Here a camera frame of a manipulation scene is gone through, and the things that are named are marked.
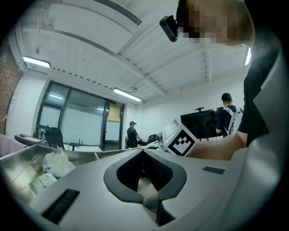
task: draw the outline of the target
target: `black shirt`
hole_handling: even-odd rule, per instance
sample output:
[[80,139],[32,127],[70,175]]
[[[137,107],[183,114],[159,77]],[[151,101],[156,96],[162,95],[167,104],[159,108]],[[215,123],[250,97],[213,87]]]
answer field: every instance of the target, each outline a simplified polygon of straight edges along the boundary
[[136,136],[138,135],[136,130],[133,127],[129,127],[126,131],[127,137],[131,143],[137,142]]
[[[230,110],[232,110],[232,112],[237,111],[236,106],[234,106],[234,105],[230,105],[230,106],[228,106],[228,108],[230,108]],[[218,115],[218,122],[216,125],[216,129],[222,130],[223,137],[226,137],[228,135],[226,130],[228,130],[231,118],[232,118],[232,116],[226,110],[222,110]]]
[[[267,78],[273,64],[277,58],[278,51],[280,49],[279,41],[270,26],[272,24],[272,18],[268,17],[268,14],[262,15],[260,5],[264,5],[264,2],[260,1],[245,1],[250,14],[253,19],[255,27],[255,43],[251,50],[252,63],[248,71],[247,77],[244,81],[244,112],[242,122],[239,126],[239,131],[247,133],[247,146],[255,138],[269,133],[268,128],[259,113],[253,100],[261,91],[261,86]],[[274,9],[268,9],[264,12],[273,12]]]

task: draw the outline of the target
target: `brown blind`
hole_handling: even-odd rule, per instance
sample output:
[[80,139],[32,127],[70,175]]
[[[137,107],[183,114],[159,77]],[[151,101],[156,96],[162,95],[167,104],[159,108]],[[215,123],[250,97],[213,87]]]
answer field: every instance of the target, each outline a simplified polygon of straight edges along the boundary
[[111,104],[109,106],[108,122],[119,123],[121,107]]

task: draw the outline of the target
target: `window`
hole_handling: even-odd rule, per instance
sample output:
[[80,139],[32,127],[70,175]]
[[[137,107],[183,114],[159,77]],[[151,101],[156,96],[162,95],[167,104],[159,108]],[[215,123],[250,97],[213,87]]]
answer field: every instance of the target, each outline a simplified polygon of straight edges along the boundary
[[59,128],[63,143],[99,146],[103,151],[121,149],[124,106],[118,110],[117,121],[108,114],[117,102],[51,82],[40,107],[36,132],[40,139],[52,127]]

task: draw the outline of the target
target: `brick wall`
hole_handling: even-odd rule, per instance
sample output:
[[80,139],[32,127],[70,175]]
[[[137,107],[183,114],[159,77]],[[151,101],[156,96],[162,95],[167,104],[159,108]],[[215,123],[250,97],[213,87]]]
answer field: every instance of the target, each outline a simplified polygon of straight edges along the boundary
[[[5,39],[0,46],[0,120],[6,116],[9,101],[22,75],[22,71],[16,65],[8,40]],[[0,122],[0,134],[4,134],[4,132],[5,121],[2,121]]]

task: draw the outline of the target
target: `trash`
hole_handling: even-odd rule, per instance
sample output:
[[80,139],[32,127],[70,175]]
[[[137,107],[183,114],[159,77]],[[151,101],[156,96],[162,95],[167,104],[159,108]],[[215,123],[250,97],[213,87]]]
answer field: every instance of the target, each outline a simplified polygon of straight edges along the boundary
[[62,149],[57,148],[56,154],[53,152],[46,154],[42,162],[42,167],[45,172],[50,172],[59,179],[74,170],[76,166],[68,160],[67,155]]
[[42,192],[56,181],[57,179],[50,172],[48,172],[29,183],[29,187],[35,193],[35,195],[38,195],[40,192]]

